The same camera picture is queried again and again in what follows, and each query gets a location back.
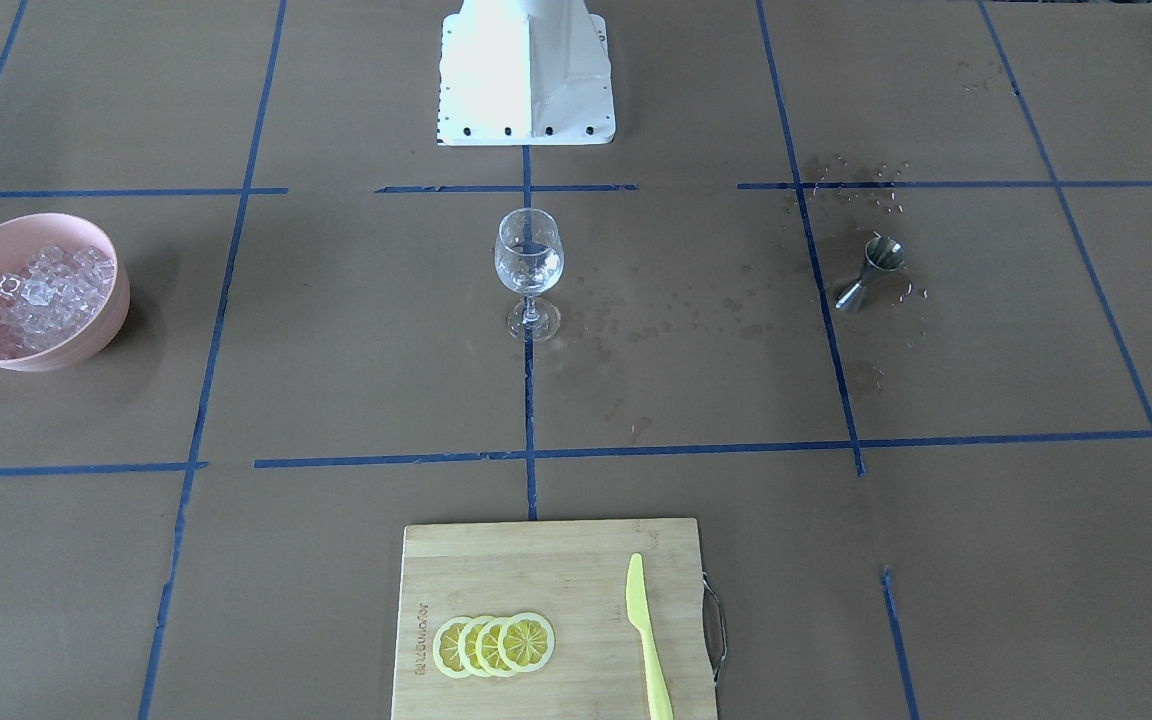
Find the steel jigger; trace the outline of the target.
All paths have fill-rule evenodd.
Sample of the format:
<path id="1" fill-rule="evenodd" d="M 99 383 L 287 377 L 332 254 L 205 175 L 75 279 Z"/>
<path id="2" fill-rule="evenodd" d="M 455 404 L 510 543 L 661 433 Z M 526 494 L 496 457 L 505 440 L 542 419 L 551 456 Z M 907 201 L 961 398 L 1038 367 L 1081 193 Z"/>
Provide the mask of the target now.
<path id="1" fill-rule="evenodd" d="M 841 285 L 833 297 L 832 306 L 841 313 L 858 313 L 867 301 L 867 290 L 878 279 L 890 275 L 905 266 L 904 243 L 887 234 L 876 234 L 864 247 L 861 272 L 851 281 Z"/>

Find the clear wine glass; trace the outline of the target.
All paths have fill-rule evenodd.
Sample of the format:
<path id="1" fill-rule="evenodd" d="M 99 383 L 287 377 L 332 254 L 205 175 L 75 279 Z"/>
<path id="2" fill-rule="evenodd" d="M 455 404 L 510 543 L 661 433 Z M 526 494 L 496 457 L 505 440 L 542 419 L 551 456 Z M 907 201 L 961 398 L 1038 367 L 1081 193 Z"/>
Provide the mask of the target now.
<path id="1" fill-rule="evenodd" d="M 494 268 L 517 304 L 507 316 L 513 338 L 535 343 L 556 336 L 561 311 L 544 293 L 558 285 L 564 270 L 564 247 L 556 219 L 541 209 L 509 211 L 498 227 Z"/>

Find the clear ice cubes pile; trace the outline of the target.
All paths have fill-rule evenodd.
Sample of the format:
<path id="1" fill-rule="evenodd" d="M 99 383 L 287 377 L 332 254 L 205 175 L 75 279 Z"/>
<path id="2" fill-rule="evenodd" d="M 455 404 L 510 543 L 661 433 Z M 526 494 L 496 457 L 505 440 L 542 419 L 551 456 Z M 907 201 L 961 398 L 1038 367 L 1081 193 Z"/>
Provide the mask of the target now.
<path id="1" fill-rule="evenodd" d="M 41 354 L 91 323 L 109 300 L 116 264 L 96 247 L 51 245 L 0 275 L 0 361 Z"/>

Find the bamboo cutting board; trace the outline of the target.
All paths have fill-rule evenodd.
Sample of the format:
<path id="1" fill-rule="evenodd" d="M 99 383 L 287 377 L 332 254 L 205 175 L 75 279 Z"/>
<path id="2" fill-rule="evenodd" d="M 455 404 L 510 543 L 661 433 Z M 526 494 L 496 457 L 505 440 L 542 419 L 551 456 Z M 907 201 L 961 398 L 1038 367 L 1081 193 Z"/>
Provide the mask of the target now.
<path id="1" fill-rule="evenodd" d="M 644 560 L 676 719 L 714 719 L 698 523 L 499 521 L 404 529 L 393 719 L 646 719 L 639 634 L 626 617 L 628 556 Z M 556 650 L 535 673 L 448 679 L 435 630 L 453 616 L 539 612 Z"/>

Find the lemon slice one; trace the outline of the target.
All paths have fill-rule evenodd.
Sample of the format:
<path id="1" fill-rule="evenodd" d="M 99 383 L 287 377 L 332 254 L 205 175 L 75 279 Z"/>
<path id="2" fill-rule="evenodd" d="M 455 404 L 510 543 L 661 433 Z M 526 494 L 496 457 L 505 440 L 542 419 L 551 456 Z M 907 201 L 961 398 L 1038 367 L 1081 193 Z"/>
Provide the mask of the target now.
<path id="1" fill-rule="evenodd" d="M 509 670 L 535 673 L 548 665 L 556 650 L 556 632 L 539 612 L 518 612 L 503 621 L 497 647 Z"/>

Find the lemon slice three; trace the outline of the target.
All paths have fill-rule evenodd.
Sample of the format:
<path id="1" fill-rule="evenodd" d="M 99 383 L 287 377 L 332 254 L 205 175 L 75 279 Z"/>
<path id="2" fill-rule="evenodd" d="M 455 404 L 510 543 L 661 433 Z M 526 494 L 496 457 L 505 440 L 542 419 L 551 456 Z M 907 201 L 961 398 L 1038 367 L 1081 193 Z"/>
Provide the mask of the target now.
<path id="1" fill-rule="evenodd" d="M 457 639 L 457 655 L 462 669 L 470 676 L 492 676 L 483 665 L 479 638 L 485 626 L 493 621 L 495 617 L 492 615 L 480 615 L 468 619 L 465 626 L 462 626 Z"/>

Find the lemon slice two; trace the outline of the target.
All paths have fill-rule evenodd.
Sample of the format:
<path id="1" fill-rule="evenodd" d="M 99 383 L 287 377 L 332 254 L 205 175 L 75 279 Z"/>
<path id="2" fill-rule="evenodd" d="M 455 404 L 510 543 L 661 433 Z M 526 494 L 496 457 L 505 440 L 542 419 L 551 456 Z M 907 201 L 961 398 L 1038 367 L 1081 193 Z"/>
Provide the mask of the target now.
<path id="1" fill-rule="evenodd" d="M 495 679 L 511 679 L 517 674 L 515 667 L 507 661 L 505 652 L 505 638 L 509 626 L 515 623 L 511 616 L 493 617 L 485 621 L 475 635 L 475 659 L 477 667 L 484 670 L 486 676 Z"/>

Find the lemon slice four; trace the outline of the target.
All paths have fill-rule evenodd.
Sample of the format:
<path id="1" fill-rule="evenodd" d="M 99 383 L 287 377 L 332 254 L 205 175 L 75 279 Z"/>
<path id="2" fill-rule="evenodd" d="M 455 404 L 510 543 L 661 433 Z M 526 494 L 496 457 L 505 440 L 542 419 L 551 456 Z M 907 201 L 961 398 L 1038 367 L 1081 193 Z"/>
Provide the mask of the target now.
<path id="1" fill-rule="evenodd" d="M 467 664 L 461 659 L 460 652 L 461 635 L 470 623 L 471 617 L 453 616 L 435 630 L 435 669 L 448 679 L 467 679 L 471 675 L 471 670 L 467 669 Z"/>

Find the yellow plastic knife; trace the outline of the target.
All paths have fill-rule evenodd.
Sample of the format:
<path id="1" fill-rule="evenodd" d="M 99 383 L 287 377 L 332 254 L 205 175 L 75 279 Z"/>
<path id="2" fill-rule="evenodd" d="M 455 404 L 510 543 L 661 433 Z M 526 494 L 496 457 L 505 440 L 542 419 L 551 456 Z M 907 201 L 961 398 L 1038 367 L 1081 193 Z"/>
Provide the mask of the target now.
<path id="1" fill-rule="evenodd" d="M 641 638 L 641 659 L 649 719 L 675 719 L 666 675 L 652 626 L 646 596 L 644 560 L 641 553 L 628 556 L 626 569 L 626 617 Z"/>

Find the pink bowl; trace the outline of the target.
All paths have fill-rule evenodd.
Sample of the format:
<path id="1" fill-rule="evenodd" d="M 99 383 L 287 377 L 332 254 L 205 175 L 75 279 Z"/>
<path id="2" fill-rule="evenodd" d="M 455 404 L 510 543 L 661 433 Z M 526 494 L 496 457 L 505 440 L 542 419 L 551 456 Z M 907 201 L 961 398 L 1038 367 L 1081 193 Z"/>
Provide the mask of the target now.
<path id="1" fill-rule="evenodd" d="M 0 367 L 52 372 L 109 344 L 131 282 L 96 223 L 61 213 L 0 223 Z"/>

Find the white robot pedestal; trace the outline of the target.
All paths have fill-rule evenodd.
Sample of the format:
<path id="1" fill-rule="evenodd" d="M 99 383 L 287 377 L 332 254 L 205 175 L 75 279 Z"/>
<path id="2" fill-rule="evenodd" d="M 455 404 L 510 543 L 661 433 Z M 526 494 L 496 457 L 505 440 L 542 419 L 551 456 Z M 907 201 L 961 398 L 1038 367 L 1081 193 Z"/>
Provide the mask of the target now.
<path id="1" fill-rule="evenodd" d="M 584 1 L 465 1 L 445 15 L 440 41 L 439 145 L 616 137 L 608 28 Z"/>

